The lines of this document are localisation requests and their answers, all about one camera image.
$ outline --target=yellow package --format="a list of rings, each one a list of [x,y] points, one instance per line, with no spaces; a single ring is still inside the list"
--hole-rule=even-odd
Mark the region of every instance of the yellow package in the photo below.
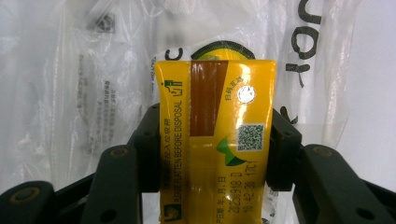
[[[275,62],[160,62],[155,69],[161,223],[262,223]]]

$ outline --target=green leaf graphic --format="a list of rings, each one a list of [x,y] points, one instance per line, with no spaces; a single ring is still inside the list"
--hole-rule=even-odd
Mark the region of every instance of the green leaf graphic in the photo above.
[[[221,139],[218,144],[217,151],[225,154],[225,165],[226,166],[236,166],[244,163],[244,160],[237,158],[228,147],[227,137]]]

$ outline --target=clear plastic bag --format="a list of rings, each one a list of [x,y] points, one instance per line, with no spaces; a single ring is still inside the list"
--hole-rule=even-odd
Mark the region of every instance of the clear plastic bag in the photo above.
[[[335,147],[359,2],[2,1],[0,192],[37,179],[59,189],[94,172],[100,153],[126,143],[158,102],[152,65],[213,43],[276,60],[275,109],[304,144]],[[158,195],[144,198],[145,220],[157,223]],[[276,217],[287,211],[282,198],[273,221],[291,223]]]

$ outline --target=white circle icon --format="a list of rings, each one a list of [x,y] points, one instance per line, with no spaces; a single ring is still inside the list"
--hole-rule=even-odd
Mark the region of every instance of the white circle icon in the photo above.
[[[250,103],[256,98],[256,91],[251,86],[243,86],[238,90],[238,100],[241,103]]]

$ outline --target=white background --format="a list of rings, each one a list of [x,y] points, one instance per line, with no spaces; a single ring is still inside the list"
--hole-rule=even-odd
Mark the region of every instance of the white background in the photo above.
[[[396,191],[396,1],[363,0],[346,82],[349,119],[337,147],[360,178]]]

